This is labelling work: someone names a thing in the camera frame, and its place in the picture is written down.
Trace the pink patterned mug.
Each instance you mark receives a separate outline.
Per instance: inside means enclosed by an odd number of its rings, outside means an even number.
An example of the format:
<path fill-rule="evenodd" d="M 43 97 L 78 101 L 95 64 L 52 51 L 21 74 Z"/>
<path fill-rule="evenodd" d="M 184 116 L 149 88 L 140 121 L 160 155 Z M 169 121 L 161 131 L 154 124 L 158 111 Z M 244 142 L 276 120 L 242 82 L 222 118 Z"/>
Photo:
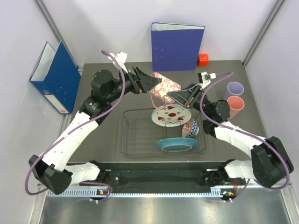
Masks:
<path fill-rule="evenodd" d="M 154 72 L 150 75 L 151 77 L 159 78 L 161 82 L 151 89 L 148 94 L 151 98 L 152 105 L 158 110 L 164 109 L 168 104 L 173 104 L 175 101 L 170 98 L 167 93 L 170 91 L 180 91 L 182 89 L 181 85 L 172 81 L 171 79 L 163 76 L 158 72 Z M 156 106 L 153 97 L 160 99 L 163 102 L 163 106 Z"/>

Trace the lavender plastic cup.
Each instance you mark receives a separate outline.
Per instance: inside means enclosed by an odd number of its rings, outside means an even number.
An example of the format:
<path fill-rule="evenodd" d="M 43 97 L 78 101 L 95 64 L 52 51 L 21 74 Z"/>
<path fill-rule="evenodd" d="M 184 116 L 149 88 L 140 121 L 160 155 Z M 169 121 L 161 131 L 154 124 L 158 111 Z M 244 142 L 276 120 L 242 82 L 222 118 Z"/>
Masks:
<path fill-rule="evenodd" d="M 227 100 L 231 96 L 241 96 L 244 92 L 244 87 L 239 82 L 230 82 L 227 84 L 226 92 L 224 94 L 224 100 Z"/>

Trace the pink plastic cup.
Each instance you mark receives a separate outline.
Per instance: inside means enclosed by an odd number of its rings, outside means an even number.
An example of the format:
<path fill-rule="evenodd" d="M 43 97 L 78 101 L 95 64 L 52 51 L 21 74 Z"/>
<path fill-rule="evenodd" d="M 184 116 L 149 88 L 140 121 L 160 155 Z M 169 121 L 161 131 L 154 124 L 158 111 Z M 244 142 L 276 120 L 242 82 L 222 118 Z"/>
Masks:
<path fill-rule="evenodd" d="M 227 99 L 230 111 L 229 111 L 229 119 L 232 119 L 235 115 L 237 115 L 245 106 L 243 99 L 239 96 L 230 96 Z"/>

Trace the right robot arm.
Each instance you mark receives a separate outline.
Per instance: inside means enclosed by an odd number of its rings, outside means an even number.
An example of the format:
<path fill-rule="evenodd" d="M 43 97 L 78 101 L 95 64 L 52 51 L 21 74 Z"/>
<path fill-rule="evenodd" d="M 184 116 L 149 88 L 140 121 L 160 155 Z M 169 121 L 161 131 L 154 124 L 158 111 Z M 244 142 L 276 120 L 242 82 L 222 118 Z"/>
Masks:
<path fill-rule="evenodd" d="M 222 163 L 216 172 L 222 184 L 228 185 L 235 178 L 255 180 L 268 189 L 283 189 L 289 184 L 294 167 L 279 138 L 264 138 L 233 125 L 228 120 L 228 102 L 210 102 L 199 84 L 170 91 L 167 95 L 185 108 L 192 106 L 200 111 L 205 117 L 202 123 L 206 134 L 229 143 L 250 157 L 248 161 L 231 159 Z"/>

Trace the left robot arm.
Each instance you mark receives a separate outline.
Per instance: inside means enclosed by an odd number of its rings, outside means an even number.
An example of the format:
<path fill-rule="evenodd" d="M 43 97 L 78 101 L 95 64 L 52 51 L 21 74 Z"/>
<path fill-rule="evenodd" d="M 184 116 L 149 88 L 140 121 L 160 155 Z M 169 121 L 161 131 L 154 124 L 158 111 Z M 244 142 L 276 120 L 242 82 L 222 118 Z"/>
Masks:
<path fill-rule="evenodd" d="M 84 139 L 101 125 L 126 93 L 148 93 L 161 83 L 161 79 L 145 74 L 137 66 L 133 67 L 133 71 L 120 69 L 118 79 L 109 70 L 96 72 L 91 82 L 91 95 L 83 102 L 69 126 L 49 149 L 29 159 L 29 172 L 46 189 L 59 195 L 69 186 L 81 182 L 92 181 L 96 185 L 105 182 L 106 174 L 101 171 L 98 162 L 67 163 Z"/>

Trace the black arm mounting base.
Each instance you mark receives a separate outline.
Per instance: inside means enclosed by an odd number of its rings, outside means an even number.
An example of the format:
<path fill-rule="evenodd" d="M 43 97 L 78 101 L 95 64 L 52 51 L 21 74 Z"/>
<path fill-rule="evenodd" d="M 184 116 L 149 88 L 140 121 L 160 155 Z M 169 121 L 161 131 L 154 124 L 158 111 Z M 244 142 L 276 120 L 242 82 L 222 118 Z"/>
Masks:
<path fill-rule="evenodd" d="M 98 180 L 113 186 L 128 183 L 192 183 L 196 186 L 244 185 L 240 178 L 229 178 L 221 162 L 96 162 Z"/>

